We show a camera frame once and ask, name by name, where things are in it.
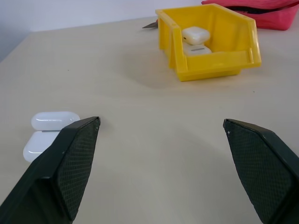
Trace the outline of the small white plastic part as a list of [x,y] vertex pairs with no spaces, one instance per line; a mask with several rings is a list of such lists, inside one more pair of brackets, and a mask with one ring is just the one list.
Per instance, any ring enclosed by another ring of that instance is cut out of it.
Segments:
[[182,30],[182,39],[190,45],[200,45],[210,39],[210,33],[206,29],[193,26]]

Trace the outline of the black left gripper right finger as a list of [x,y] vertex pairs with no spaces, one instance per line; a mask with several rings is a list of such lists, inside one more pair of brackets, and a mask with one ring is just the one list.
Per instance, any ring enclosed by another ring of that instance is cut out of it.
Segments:
[[299,224],[299,157],[271,130],[225,119],[238,177],[263,224]]

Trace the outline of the yellow plastic bin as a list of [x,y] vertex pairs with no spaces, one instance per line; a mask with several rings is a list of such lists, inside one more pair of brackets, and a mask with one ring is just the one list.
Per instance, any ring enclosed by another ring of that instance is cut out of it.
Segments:
[[[254,19],[217,4],[157,9],[159,48],[180,81],[237,75],[259,67],[261,56]],[[211,54],[188,56],[183,52],[182,30],[200,27],[211,37],[205,45]]]

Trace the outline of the pink fabric zip bag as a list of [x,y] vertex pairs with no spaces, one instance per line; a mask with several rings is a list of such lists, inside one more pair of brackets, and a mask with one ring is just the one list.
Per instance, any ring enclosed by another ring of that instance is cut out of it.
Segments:
[[263,29],[287,30],[297,11],[299,0],[203,0],[203,5],[218,4],[256,21]]

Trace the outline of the white earbud case bottom bin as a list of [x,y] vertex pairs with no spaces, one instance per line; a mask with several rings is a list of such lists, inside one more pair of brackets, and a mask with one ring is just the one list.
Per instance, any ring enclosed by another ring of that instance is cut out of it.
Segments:
[[212,51],[205,45],[190,45],[185,42],[183,43],[183,52],[186,56],[197,56],[212,53]]

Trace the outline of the orange and black pliers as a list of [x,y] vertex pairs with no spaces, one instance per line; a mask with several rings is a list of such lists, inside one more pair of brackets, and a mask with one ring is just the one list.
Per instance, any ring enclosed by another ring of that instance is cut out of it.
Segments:
[[158,20],[143,27],[143,29],[145,28],[158,28]]

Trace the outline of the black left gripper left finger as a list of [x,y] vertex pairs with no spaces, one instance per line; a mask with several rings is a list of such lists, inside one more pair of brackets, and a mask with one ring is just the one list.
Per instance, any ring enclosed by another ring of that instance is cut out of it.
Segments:
[[0,205],[0,224],[72,224],[92,169],[100,117],[64,127]]

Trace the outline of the small white block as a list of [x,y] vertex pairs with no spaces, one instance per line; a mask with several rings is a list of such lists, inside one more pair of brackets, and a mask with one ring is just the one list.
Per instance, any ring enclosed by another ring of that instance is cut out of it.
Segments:
[[55,140],[60,131],[79,121],[80,117],[74,112],[39,112],[31,119],[35,132],[23,149],[23,157],[32,162],[42,154]]

